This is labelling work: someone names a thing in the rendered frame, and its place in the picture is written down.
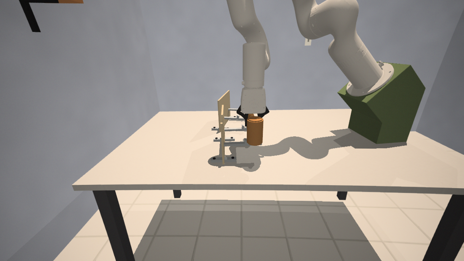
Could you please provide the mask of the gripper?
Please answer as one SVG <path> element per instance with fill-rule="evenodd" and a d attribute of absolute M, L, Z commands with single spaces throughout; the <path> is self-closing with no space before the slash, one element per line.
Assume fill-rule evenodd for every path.
<path fill-rule="evenodd" d="M 247 126 L 248 114 L 257 114 L 258 117 L 268 114 L 265 88 L 242 88 L 241 105 L 236 113 L 245 119 L 245 126 Z"/>

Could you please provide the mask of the brown wooden mallet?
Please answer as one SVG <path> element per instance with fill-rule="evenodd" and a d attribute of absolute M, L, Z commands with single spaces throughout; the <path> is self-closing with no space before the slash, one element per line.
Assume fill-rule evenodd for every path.
<path fill-rule="evenodd" d="M 252 146 L 262 144 L 262 133 L 263 133 L 262 117 L 255 117 L 254 114 L 248 114 L 247 119 L 247 143 Z"/>

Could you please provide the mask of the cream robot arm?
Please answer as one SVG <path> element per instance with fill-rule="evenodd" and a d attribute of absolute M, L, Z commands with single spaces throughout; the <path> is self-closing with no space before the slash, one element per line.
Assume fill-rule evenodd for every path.
<path fill-rule="evenodd" d="M 363 96 L 383 87 L 393 76 L 393 66 L 375 61 L 356 32 L 359 5 L 356 0 L 292 0 L 297 26 L 309 40 L 333 35 L 328 47 L 332 60 L 349 80 L 347 92 Z M 246 88 L 265 84 L 270 65 L 268 40 L 257 19 L 253 0 L 227 0 L 233 26 L 245 38 L 243 82 Z"/>

